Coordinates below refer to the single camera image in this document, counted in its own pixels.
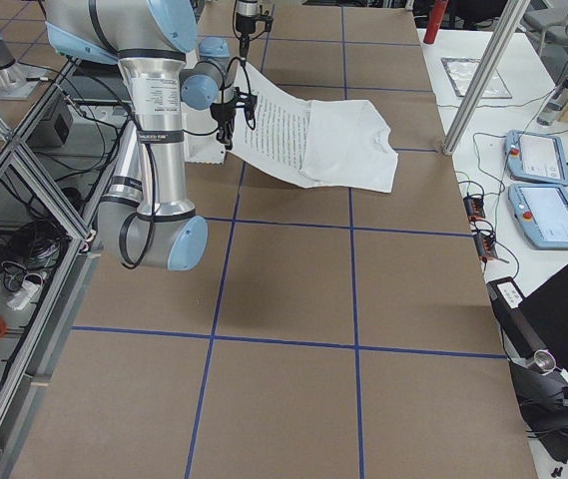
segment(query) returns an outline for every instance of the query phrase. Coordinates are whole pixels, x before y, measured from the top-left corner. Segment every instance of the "chair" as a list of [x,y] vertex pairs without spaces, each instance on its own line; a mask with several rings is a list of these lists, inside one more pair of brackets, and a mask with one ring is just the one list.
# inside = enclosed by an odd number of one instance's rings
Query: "chair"
[[555,0],[553,8],[530,11],[523,21],[539,42],[537,53],[543,54],[547,43],[568,47],[568,0]]

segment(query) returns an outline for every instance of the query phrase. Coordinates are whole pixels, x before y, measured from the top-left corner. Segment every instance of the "bottle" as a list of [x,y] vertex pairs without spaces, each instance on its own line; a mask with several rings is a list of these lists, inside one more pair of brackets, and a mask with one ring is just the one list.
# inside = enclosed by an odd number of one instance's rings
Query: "bottle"
[[568,102],[568,76],[565,77],[565,80],[560,85],[557,85],[550,98],[548,99],[547,103],[543,107],[543,111],[536,117],[536,122],[539,125],[543,125],[544,127],[549,127],[552,125],[559,115],[565,105]]

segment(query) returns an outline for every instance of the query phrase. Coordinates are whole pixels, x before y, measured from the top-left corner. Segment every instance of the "red cylinder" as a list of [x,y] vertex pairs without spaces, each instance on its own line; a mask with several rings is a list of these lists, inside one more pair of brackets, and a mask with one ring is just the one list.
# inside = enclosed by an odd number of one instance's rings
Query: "red cylinder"
[[445,15],[447,2],[448,0],[434,0],[434,7],[430,12],[430,21],[427,23],[427,30],[425,31],[425,37],[423,37],[423,43],[428,45],[434,43],[436,34],[439,31],[441,22],[443,21],[443,15]]

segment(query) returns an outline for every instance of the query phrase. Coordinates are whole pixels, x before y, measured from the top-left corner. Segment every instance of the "black band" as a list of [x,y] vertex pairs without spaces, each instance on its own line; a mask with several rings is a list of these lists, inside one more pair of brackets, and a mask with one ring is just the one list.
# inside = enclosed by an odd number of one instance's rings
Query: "black band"
[[4,70],[5,68],[12,67],[13,65],[15,65],[15,59],[11,60],[6,65],[1,66],[0,70]]
[[150,48],[130,48],[128,50],[120,50],[120,58],[169,58],[171,60],[186,61],[186,54],[182,52],[174,52],[171,50],[151,50]]
[[115,176],[115,177],[113,177],[111,185],[124,185],[126,187],[131,187],[135,190],[139,190],[139,191],[142,190],[142,182],[140,180],[138,180],[137,178],[131,178],[131,177]]
[[184,131],[176,132],[137,132],[140,143],[181,143],[184,140]]
[[127,207],[136,208],[140,205],[140,202],[136,202],[135,200],[131,200],[129,198],[123,197],[111,197],[109,195],[103,195],[100,199],[100,203],[117,203],[120,205],[126,205]]
[[95,30],[97,38],[100,39],[100,42],[106,47],[106,50],[112,54],[117,54],[115,47],[111,45],[111,42],[109,42],[106,35],[104,35],[104,30],[102,30],[100,20],[97,17],[97,0],[88,0],[88,13],[91,16],[91,23],[93,24],[93,30]]
[[193,218],[196,214],[197,213],[195,213],[195,210],[190,210],[189,212],[179,213],[178,215],[170,215],[169,217],[160,217],[160,216],[152,217],[151,215],[138,215],[138,218],[145,222],[172,223],[172,222],[179,222],[181,220],[188,220],[190,218]]
[[128,246],[126,245],[126,240],[128,238],[128,228],[131,227],[131,223],[137,217],[137,212],[130,213],[128,217],[124,220],[122,227],[120,228],[120,254],[122,259],[128,264],[134,264],[135,262],[131,260],[128,256]]

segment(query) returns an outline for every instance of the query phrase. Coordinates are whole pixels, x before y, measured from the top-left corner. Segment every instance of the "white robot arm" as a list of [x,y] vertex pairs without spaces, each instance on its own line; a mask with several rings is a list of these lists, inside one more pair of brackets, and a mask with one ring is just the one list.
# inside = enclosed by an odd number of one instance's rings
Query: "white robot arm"
[[181,102],[204,110],[224,97],[220,90],[232,84],[226,41],[206,39],[200,62],[185,70],[186,53],[197,44],[188,0],[49,0],[47,10],[51,45],[117,64],[134,105],[134,125],[98,211],[105,247],[127,267],[191,269],[204,253],[208,227],[187,196]]

